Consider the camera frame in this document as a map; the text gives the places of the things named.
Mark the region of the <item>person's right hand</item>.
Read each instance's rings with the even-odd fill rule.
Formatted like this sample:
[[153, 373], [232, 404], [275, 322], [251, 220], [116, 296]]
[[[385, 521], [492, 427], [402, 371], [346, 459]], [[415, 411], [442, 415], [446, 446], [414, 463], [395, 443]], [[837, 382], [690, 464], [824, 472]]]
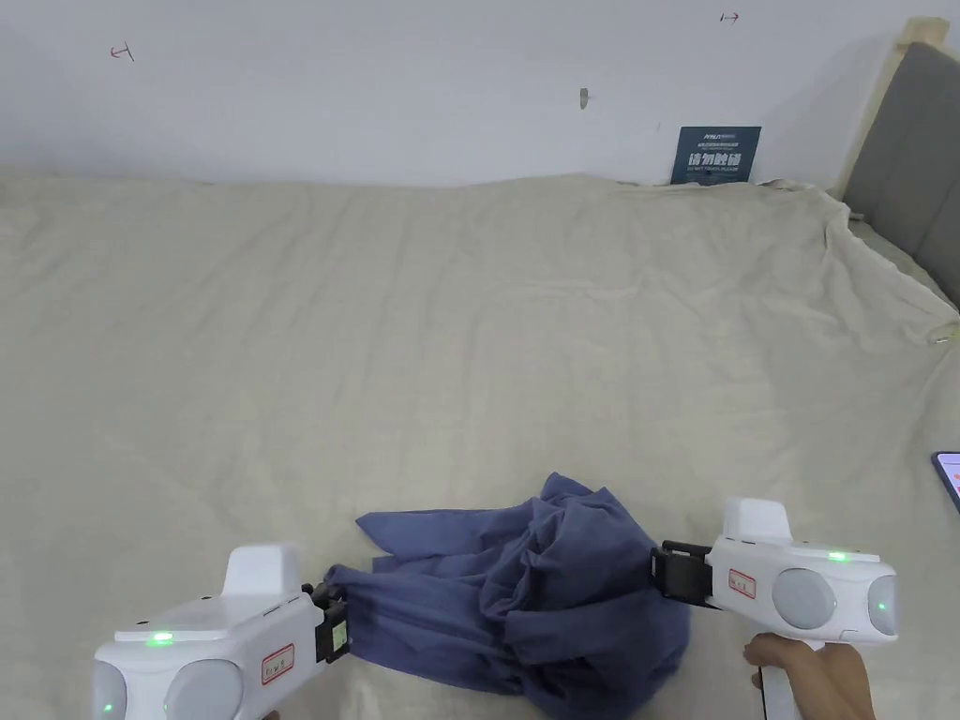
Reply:
[[873, 699], [861, 654], [848, 644], [817, 650], [773, 633], [755, 635], [743, 648], [757, 668], [753, 685], [767, 693], [767, 671], [786, 673], [801, 719], [874, 719]]

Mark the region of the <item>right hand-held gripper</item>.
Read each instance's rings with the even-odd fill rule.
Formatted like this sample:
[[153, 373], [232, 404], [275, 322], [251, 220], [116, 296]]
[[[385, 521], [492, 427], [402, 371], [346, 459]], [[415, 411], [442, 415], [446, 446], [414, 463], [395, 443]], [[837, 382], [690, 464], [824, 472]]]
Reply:
[[874, 554], [797, 541], [779, 502], [729, 498], [713, 545], [666, 541], [651, 549], [650, 564], [664, 597], [736, 614], [814, 650], [898, 638], [893, 568]]

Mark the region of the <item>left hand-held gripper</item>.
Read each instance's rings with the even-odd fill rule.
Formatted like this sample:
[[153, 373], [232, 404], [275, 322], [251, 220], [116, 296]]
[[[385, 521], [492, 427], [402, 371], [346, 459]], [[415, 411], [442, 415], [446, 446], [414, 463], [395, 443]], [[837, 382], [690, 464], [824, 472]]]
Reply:
[[117, 630], [92, 672], [96, 719], [264, 719], [350, 651], [346, 592], [304, 587], [290, 545], [234, 549], [221, 592]]

